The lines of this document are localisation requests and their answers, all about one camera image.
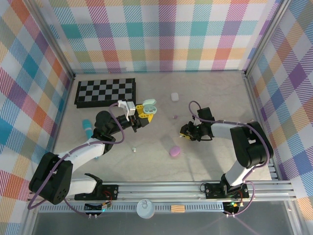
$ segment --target plaid fabric backdrop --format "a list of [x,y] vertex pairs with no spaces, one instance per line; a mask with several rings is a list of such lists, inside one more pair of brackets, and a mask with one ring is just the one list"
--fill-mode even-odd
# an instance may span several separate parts
[[70,79],[22,0],[0,0],[0,234],[18,232]]
[[313,0],[293,0],[250,79],[280,171],[313,231]]
[[37,0],[73,70],[91,73],[242,69],[279,2]]

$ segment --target wooden block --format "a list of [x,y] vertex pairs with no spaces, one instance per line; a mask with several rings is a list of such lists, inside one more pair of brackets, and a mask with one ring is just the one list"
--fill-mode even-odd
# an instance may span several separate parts
[[185,205],[171,205],[171,212],[172,213],[184,213]]

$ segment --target chessboard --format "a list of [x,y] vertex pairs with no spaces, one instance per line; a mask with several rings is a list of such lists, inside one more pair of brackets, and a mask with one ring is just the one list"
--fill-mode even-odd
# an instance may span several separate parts
[[108,107],[118,100],[132,101],[136,105],[134,78],[78,82],[74,104],[77,108]]

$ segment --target blue cylinder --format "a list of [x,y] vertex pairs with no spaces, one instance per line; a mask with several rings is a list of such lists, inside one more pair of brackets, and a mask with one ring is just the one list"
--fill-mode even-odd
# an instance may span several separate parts
[[88,119],[83,120],[83,129],[86,132],[87,139],[89,140],[93,132],[91,122]]

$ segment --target pink object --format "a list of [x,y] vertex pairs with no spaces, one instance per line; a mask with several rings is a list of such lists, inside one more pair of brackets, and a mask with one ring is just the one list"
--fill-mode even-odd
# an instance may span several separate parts
[[180,153],[180,148],[178,146],[174,146],[173,148],[171,148],[170,150],[170,155],[172,157],[177,157],[177,155]]

